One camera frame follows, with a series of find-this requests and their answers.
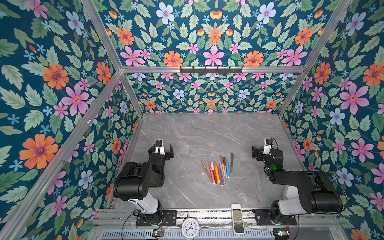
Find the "green fountain pen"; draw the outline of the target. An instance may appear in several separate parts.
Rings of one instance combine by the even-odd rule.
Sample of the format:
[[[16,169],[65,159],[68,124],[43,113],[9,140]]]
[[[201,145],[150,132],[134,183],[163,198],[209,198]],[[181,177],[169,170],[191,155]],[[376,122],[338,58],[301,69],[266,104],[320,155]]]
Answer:
[[[233,172],[233,165],[234,165],[234,153],[231,153],[231,161],[230,161],[230,173]]]

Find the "blue highlighter pen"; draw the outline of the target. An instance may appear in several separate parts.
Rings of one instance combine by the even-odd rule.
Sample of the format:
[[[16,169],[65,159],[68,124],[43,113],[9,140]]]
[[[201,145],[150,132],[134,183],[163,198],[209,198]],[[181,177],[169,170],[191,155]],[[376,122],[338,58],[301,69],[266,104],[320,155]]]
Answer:
[[[225,162],[226,162],[226,174],[227,174],[227,179],[229,179],[230,178],[230,164],[229,164],[229,162],[228,162],[228,160],[225,160]]]

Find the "orange highlighter pen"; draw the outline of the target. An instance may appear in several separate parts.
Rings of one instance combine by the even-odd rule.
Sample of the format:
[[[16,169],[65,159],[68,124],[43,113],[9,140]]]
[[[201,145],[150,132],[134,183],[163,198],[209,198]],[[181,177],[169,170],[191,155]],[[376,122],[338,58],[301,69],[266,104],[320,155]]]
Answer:
[[[219,184],[220,183],[220,174],[219,174],[219,169],[218,169],[217,164],[214,164],[214,167],[215,167],[216,180],[217,180],[217,183]]]

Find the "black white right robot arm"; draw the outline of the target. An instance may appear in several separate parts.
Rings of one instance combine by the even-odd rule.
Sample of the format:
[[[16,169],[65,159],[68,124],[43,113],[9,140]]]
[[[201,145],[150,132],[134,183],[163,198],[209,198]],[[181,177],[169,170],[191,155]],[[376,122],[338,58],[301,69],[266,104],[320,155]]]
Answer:
[[[288,199],[273,201],[266,217],[273,224],[296,223],[295,215],[334,215],[344,211],[344,205],[325,173],[319,171],[286,171],[283,169],[283,151],[271,145],[252,147],[252,158],[264,163],[264,173],[275,185],[296,189]]]

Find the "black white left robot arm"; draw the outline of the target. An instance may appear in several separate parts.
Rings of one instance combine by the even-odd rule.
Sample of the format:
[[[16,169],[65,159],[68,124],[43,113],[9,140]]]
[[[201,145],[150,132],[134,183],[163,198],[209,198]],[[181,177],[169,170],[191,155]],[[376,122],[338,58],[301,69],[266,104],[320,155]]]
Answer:
[[[128,162],[117,176],[113,195],[122,201],[132,203],[144,215],[162,215],[159,200],[150,193],[150,188],[161,188],[165,182],[166,161],[174,158],[174,149],[170,145],[166,151],[163,141],[157,140],[149,148],[149,159],[144,163]]]

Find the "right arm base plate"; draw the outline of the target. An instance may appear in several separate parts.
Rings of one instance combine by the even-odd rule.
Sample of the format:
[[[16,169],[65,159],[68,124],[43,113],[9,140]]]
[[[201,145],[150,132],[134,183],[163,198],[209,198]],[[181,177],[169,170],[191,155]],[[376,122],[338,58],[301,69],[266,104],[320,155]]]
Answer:
[[[267,209],[252,209],[259,226],[296,226],[297,220],[294,215],[273,215]]]

